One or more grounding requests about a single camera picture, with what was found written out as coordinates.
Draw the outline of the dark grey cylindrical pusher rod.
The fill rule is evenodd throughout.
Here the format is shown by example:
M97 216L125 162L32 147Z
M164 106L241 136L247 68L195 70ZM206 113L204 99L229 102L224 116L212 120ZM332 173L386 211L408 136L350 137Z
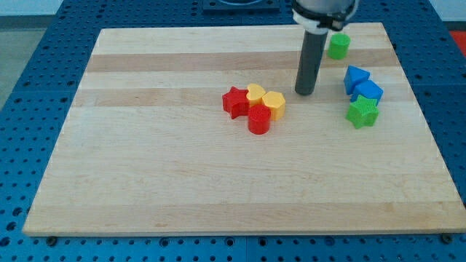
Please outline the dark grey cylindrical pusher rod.
M307 96L314 92L327 33L305 32L297 71L295 92Z

